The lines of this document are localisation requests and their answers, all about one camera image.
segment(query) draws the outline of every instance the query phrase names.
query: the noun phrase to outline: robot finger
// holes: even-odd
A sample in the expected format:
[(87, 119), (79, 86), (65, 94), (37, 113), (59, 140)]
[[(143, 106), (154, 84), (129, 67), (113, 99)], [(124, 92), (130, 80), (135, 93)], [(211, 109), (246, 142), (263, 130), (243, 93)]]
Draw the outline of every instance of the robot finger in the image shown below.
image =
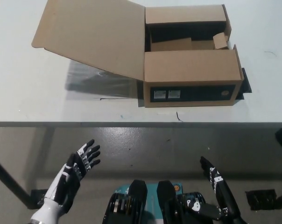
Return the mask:
[(98, 151), (100, 146), (95, 146), (93, 148), (90, 148), (84, 152), (84, 154), (81, 156), (82, 159), (86, 160), (92, 153)]
[(94, 158), (99, 156), (99, 154), (100, 154), (100, 151), (90, 154), (90, 156), (87, 159), (88, 163), (91, 163)]
[(78, 154), (82, 157), (82, 155), (87, 151), (87, 149), (94, 144), (94, 139), (91, 139), (89, 142), (84, 144), (79, 150)]
[(94, 160), (94, 161), (90, 162), (88, 164), (87, 171), (91, 170), (92, 167), (94, 167), (95, 165), (97, 165), (99, 163), (100, 163), (100, 160)]
[(209, 162), (206, 158), (204, 158), (203, 156), (201, 156), (200, 158), (200, 163), (201, 163), (201, 168), (206, 171), (206, 170), (210, 170), (210, 168), (213, 168), (214, 166), (211, 164), (211, 162)]

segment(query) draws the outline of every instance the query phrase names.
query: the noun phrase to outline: black label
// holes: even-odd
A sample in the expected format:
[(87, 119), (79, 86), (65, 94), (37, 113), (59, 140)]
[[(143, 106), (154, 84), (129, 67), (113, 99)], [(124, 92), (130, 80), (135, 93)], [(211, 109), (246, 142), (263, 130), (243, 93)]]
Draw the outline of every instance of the black label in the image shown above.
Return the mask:
[(151, 102), (230, 100), (235, 85), (151, 87)]

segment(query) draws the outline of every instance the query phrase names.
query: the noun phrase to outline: white sticker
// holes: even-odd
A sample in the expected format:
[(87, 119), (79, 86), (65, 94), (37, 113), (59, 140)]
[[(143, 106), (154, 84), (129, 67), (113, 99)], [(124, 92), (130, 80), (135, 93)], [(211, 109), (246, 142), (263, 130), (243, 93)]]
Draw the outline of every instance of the white sticker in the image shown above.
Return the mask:
[(166, 91), (155, 91), (154, 92), (154, 99), (166, 99)]
[(180, 90), (169, 90), (168, 98), (180, 98)]

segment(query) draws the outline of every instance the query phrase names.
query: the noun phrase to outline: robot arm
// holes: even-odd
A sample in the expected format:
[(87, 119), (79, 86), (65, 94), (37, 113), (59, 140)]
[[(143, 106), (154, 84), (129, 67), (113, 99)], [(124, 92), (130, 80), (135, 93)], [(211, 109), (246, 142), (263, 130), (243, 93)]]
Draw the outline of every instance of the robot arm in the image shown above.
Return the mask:
[(204, 175), (210, 181), (216, 194), (220, 208), (214, 205), (204, 204), (202, 208), (198, 203), (192, 207), (198, 214), (210, 216), (214, 220), (222, 220), (225, 224), (247, 224), (240, 216), (239, 207), (229, 189), (226, 181), (219, 171), (203, 156), (200, 159)]
[(57, 224), (73, 204), (80, 181), (91, 168), (100, 163), (99, 146), (91, 148), (94, 140), (72, 153), (47, 191), (43, 206), (31, 217), (31, 224)]

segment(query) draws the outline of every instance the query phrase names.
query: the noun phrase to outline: round sticker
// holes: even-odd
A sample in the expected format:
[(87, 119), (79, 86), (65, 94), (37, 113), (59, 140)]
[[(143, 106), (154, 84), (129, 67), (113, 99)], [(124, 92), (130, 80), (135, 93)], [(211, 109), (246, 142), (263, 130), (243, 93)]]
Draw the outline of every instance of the round sticker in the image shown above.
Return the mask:
[(180, 186), (178, 184), (173, 185), (175, 191), (179, 191), (180, 190)]
[(229, 94), (229, 91), (225, 90), (222, 92), (222, 96), (227, 96)]

